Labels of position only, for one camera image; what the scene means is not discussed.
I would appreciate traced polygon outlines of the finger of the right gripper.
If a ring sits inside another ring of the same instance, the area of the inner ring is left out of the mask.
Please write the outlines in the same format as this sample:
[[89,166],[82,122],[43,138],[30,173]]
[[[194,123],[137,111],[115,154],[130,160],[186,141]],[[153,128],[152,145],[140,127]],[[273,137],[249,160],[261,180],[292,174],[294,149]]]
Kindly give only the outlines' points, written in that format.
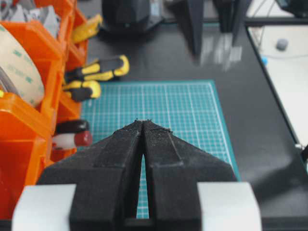
[[232,46],[237,44],[238,35],[245,27],[249,0],[215,0],[221,33],[231,34]]
[[194,58],[201,56],[203,39],[203,0],[170,0],[168,9],[174,14],[188,49]]

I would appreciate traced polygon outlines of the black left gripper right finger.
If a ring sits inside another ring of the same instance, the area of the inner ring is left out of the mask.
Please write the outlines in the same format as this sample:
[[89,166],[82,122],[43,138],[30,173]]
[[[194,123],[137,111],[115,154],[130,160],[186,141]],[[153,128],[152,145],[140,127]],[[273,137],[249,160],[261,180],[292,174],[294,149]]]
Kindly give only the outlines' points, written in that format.
[[259,231],[260,209],[230,164],[144,121],[150,215],[158,231]]

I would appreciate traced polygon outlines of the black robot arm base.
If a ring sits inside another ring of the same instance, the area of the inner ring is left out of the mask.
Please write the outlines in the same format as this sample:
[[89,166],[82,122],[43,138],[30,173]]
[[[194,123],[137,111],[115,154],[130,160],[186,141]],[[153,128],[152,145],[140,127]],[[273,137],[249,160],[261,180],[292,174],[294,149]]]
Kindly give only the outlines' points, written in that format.
[[111,34],[143,34],[163,21],[156,0],[103,0],[102,30]]

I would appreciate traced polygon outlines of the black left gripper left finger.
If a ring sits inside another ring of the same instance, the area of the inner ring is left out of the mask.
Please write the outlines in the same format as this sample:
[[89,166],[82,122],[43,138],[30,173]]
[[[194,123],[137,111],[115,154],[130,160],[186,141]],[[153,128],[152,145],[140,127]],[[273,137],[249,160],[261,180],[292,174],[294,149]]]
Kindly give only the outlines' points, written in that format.
[[24,188],[12,218],[14,231],[119,231],[125,197],[139,164],[142,122],[61,160]]

